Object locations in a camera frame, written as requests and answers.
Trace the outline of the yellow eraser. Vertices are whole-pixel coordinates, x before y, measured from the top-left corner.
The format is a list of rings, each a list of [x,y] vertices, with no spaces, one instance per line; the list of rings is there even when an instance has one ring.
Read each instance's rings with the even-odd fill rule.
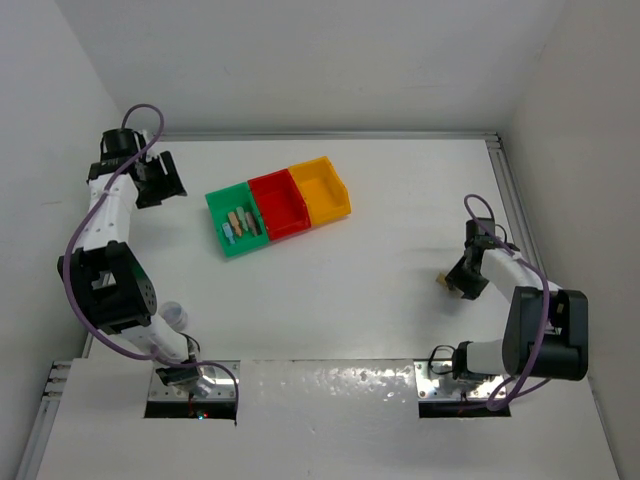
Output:
[[[443,287],[447,286],[446,276],[443,273],[438,274],[436,281],[438,284],[442,285]]]

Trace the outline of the blue correction tape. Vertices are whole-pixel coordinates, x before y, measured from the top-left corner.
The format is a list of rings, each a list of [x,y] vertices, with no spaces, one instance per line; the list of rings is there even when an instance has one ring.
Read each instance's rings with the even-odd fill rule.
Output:
[[[222,224],[222,232],[223,232],[227,242],[230,245],[235,245],[236,244],[235,233],[233,231],[233,228],[231,227],[231,225],[228,222],[224,222]]]

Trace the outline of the pink correction tape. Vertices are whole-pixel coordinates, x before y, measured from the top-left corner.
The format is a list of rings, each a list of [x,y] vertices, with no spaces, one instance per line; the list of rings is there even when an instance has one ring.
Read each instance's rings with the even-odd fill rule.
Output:
[[[258,222],[256,221],[255,216],[251,212],[246,212],[246,213],[249,220],[249,227],[250,227],[249,231],[256,237],[260,236],[261,230]]]

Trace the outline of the clear tape roll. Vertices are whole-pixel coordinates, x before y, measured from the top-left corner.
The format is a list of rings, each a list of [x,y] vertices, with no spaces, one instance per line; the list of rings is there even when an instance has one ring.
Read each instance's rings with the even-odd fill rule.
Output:
[[[184,332],[188,324],[188,314],[184,307],[175,301],[167,301],[158,307],[158,314],[176,332]]]

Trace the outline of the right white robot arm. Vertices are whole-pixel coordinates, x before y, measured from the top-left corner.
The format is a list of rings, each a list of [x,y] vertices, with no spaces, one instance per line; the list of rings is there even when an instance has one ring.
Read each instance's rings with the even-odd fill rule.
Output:
[[[504,334],[491,342],[464,341],[455,349],[455,379],[512,376],[579,381],[588,370],[588,299],[545,281],[512,243],[501,246],[496,223],[466,222],[463,256],[444,276],[447,289],[475,300],[493,285],[509,301]]]

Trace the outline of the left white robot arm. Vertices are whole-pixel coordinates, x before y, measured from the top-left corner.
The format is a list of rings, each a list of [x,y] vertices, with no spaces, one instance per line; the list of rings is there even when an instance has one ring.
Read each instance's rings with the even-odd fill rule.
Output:
[[[130,128],[103,133],[88,174],[95,213],[57,268],[92,328],[151,356],[165,386],[192,394],[201,378],[197,344],[159,315],[154,286],[128,245],[133,210],[186,193],[171,153],[153,154],[147,145]]]

